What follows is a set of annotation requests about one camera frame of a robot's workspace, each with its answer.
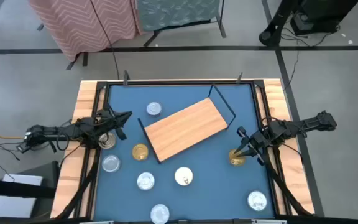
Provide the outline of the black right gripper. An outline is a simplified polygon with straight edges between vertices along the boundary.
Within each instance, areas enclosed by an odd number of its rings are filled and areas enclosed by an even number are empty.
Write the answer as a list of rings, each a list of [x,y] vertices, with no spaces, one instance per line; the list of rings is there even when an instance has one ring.
[[[266,148],[270,144],[268,139],[260,131],[249,137],[242,126],[238,127],[237,134],[242,138],[240,146],[234,151],[237,153],[237,157],[257,156],[259,164],[266,164],[267,156],[263,155],[260,149]]]

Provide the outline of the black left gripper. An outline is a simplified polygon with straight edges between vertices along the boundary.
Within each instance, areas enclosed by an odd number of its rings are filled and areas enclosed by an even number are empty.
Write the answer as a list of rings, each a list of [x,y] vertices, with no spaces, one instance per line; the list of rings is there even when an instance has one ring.
[[[110,104],[106,104],[103,106],[101,115],[106,115],[106,117],[103,117],[103,123],[107,123],[110,129],[114,129],[120,140],[125,140],[126,134],[122,129],[127,120],[131,117],[132,112],[116,112],[112,109]]]

